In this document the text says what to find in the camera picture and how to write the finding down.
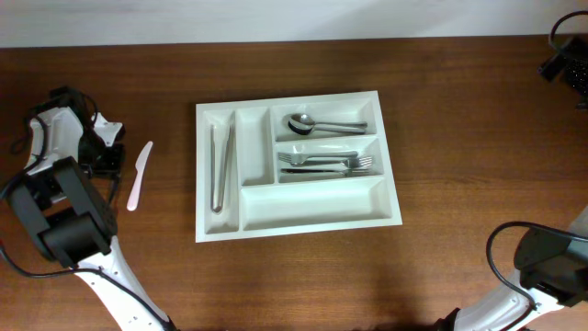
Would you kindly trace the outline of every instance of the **wooden table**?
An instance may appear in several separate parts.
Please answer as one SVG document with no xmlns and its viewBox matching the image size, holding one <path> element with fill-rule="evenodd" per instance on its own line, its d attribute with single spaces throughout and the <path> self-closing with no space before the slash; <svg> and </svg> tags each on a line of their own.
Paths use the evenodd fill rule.
<svg viewBox="0 0 588 331">
<path fill-rule="evenodd" d="M 588 118 L 536 73 L 546 37 L 117 46 L 0 51 L 0 179 L 26 109 L 61 85 L 123 122 L 123 252 L 182 330 L 368 330 L 430 324 L 498 285 L 486 238 L 500 223 L 566 228 L 588 204 Z M 403 226 L 195 244 L 195 104 L 378 90 Z M 124 208 L 154 141 L 140 207 Z M 22 267 L 45 262 L 5 203 L 0 234 Z M 512 269 L 523 231 L 501 235 Z M 29 280 L 0 264 L 10 330 L 117 330 L 79 279 Z M 538 330 L 585 330 L 588 306 Z"/>
</svg>

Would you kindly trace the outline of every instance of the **utensil handle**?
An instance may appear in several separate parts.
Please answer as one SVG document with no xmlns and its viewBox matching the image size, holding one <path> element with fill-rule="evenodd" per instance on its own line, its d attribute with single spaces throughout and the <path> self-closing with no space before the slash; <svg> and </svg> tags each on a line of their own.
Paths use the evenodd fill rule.
<svg viewBox="0 0 588 331">
<path fill-rule="evenodd" d="M 359 128 L 346 128 L 346 127 L 330 128 L 330 127 L 321 127 L 319 125 L 316 125 L 314 127 L 314 130 L 316 130 L 316 131 L 338 132 L 338 133 L 366 134 L 366 130 L 365 129 L 359 129 Z"/>
<path fill-rule="evenodd" d="M 331 161 L 311 161 L 307 160 L 301 164 L 290 164 L 291 166 L 295 167 L 303 167 L 303 166 L 327 166 L 327 165 L 341 165 L 344 161 L 341 160 L 331 160 Z"/>
<path fill-rule="evenodd" d="M 343 127 L 351 127 L 351 128 L 363 128 L 363 129 L 368 127 L 368 123 L 366 121 L 349 122 L 349 123 L 316 122 L 316 124 L 343 126 Z"/>
<path fill-rule="evenodd" d="M 216 204 L 213 204 L 212 211 L 220 213 L 222 211 L 222 205 L 224 202 L 224 190 L 226 186 L 227 172 L 229 170 L 229 156 L 231 155 L 231 139 L 232 139 L 232 125 L 229 127 L 229 136 L 227 137 L 227 144 L 224 148 L 224 155 L 220 161 L 220 172 L 219 172 L 219 189 L 217 190 Z"/>
<path fill-rule="evenodd" d="M 210 127 L 210 209 L 214 211 L 217 208 L 217 204 L 215 202 L 215 185 L 217 178 L 215 176 L 216 173 L 216 154 L 215 154 L 216 146 L 214 144 L 214 126 Z"/>
<path fill-rule="evenodd" d="M 141 182 L 143 181 L 143 170 L 137 171 L 135 183 L 132 185 L 130 191 L 129 201 L 127 202 L 127 210 L 134 211 L 139 204 L 139 195 L 141 194 Z"/>
<path fill-rule="evenodd" d="M 282 169 L 282 172 L 286 173 L 286 174 L 312 174 L 312 173 L 339 173 L 339 174 L 343 174 L 345 171 L 331 170 L 331 169 L 291 169 L 291 168 L 285 168 L 285 169 Z"/>
<path fill-rule="evenodd" d="M 338 157 L 338 158 L 350 158 L 357 157 L 357 152 L 341 152 L 341 153 L 317 153 L 317 154 L 306 154 L 307 158 L 313 157 Z"/>
</svg>

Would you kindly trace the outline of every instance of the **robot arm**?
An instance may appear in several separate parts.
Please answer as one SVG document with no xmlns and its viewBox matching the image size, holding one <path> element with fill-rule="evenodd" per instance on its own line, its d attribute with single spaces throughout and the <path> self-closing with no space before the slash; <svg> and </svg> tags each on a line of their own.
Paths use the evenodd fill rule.
<svg viewBox="0 0 588 331">
<path fill-rule="evenodd" d="M 130 270 L 120 250 L 114 212 L 90 183 L 90 177 L 119 177 L 124 147 L 117 141 L 124 127 L 98 112 L 90 116 L 85 97 L 64 87 L 34 109 L 27 171 L 12 181 L 6 199 L 40 253 L 85 281 L 122 330 L 174 331 L 171 319 Z M 46 215 L 62 200 L 69 207 Z"/>
<path fill-rule="evenodd" d="M 501 284 L 471 307 L 439 320 L 436 331 L 515 331 L 543 314 L 587 300 L 588 207 L 571 224 L 569 233 L 540 225 L 529 227 L 516 250 L 516 270 L 508 281 L 530 295 L 534 307 L 525 296 Z"/>
</svg>

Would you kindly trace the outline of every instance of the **cutlery tray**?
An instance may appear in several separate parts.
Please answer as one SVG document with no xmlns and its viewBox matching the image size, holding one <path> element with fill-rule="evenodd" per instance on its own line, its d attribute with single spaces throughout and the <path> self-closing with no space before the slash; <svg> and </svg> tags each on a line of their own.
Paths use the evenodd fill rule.
<svg viewBox="0 0 588 331">
<path fill-rule="evenodd" d="M 288 117 L 294 113 L 316 121 L 365 121 L 366 134 L 299 135 L 288 127 Z M 196 126 L 197 242 L 402 223 L 376 91 L 198 104 Z M 231 126 L 224 205 L 215 213 L 210 207 L 211 168 L 215 165 L 216 174 L 222 171 L 219 165 Z M 215 140 L 214 163 L 210 139 Z M 373 171 L 356 177 L 284 174 L 281 169 L 291 166 L 277 159 L 278 152 L 352 151 L 373 156 Z"/>
</svg>

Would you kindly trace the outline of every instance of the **black cable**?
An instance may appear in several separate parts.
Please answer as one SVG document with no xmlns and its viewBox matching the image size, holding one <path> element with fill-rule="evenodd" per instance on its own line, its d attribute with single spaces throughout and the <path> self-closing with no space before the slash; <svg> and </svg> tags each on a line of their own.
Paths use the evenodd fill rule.
<svg viewBox="0 0 588 331">
<path fill-rule="evenodd" d="M 40 124 L 40 127 L 43 129 L 43 144 L 40 147 L 40 153 L 32 164 L 30 164 L 26 168 L 20 170 L 16 175 L 14 175 L 11 179 L 8 180 L 8 182 L 4 185 L 4 187 L 2 188 L 2 191 L 0 192 L 0 200 L 4 200 L 8 196 L 10 191 L 12 191 L 14 186 L 16 184 L 18 184 L 25 177 L 27 172 L 34 169 L 36 166 L 38 166 L 43 161 L 43 158 L 45 157 L 45 154 L 47 153 L 46 142 L 49 140 L 49 130 L 47 128 L 47 124 L 45 124 L 45 121 L 42 120 L 38 114 L 33 114 L 32 118 L 37 120 Z"/>
<path fill-rule="evenodd" d="M 531 222 L 508 222 L 508 223 L 504 223 L 504 224 L 498 226 L 494 231 L 492 231 L 492 233 L 488 237 L 488 241 L 486 242 L 486 259 L 488 260 L 488 265 L 490 265 L 490 269 L 492 270 L 492 273 L 494 273 L 496 278 L 502 284 L 504 284 L 509 289 L 521 294 L 529 301 L 529 305 L 528 305 L 527 309 L 525 310 L 525 312 L 520 317 L 518 317 L 516 320 L 514 320 L 510 325 L 507 325 L 505 328 L 503 328 L 502 331 L 510 330 L 513 326 L 515 326 L 515 325 L 519 324 L 521 321 L 525 320 L 533 311 L 535 311 L 537 309 L 537 303 L 535 302 L 535 299 L 533 299 L 533 297 L 529 293 L 527 293 L 526 291 L 523 291 L 521 288 L 517 287 L 512 282 L 508 281 L 500 273 L 500 271 L 498 270 L 498 268 L 494 264 L 494 260 L 492 258 L 492 243 L 494 242 L 494 238 L 502 230 L 512 228 L 512 227 L 523 227 L 523 228 L 527 228 L 527 229 L 542 230 L 542 231 L 545 231 L 549 234 L 554 234 L 556 236 L 560 236 L 560 237 L 563 237 L 566 239 L 571 239 L 571 240 L 576 240 L 576 241 L 580 241 L 583 243 L 588 243 L 588 237 L 577 235 L 577 234 L 571 234 L 571 233 L 568 233 L 565 231 L 561 231 L 561 230 L 554 229 L 554 228 L 551 228 L 551 227 L 548 227 L 545 225 L 531 223 Z"/>
<path fill-rule="evenodd" d="M 28 130 L 28 122 L 30 121 L 32 117 L 30 115 L 25 116 L 22 119 L 24 128 L 25 128 L 25 134 L 18 138 L 17 140 L 15 140 L 11 145 L 10 145 L 10 153 L 12 155 L 17 155 L 17 154 L 21 154 L 25 148 L 28 145 L 28 141 L 30 140 L 30 131 Z"/>
<path fill-rule="evenodd" d="M 100 110 L 98 109 L 98 105 L 89 95 L 84 94 L 82 92 L 80 92 L 80 94 L 84 98 L 84 104 L 85 104 L 85 100 L 88 99 L 88 100 L 90 100 L 90 103 L 92 104 L 92 108 L 94 108 L 94 119 L 92 120 L 92 127 L 94 128 L 96 126 L 96 121 L 98 120 L 98 113 L 100 112 Z"/>
<path fill-rule="evenodd" d="M 562 49 L 554 40 L 555 33 L 558 30 L 558 28 L 560 27 L 561 23 L 568 20 L 569 18 L 577 17 L 580 15 L 588 15 L 588 10 L 579 10 L 579 11 L 571 12 L 568 15 L 558 19 L 558 21 L 555 23 L 553 28 L 551 28 L 551 32 L 549 33 L 549 37 L 548 37 L 548 43 L 549 43 L 549 46 L 551 46 L 551 48 L 553 48 L 557 53 L 561 54 L 562 56 L 564 56 L 570 60 L 575 60 L 575 61 L 587 63 L 588 62 L 587 56 L 566 51 L 566 50 Z"/>
<path fill-rule="evenodd" d="M 110 193 L 108 194 L 107 200 L 109 205 L 112 204 L 112 201 L 114 200 L 114 197 L 117 195 L 117 191 L 119 190 L 120 174 L 112 176 L 110 180 L 112 181 L 112 184 L 110 185 Z"/>
</svg>

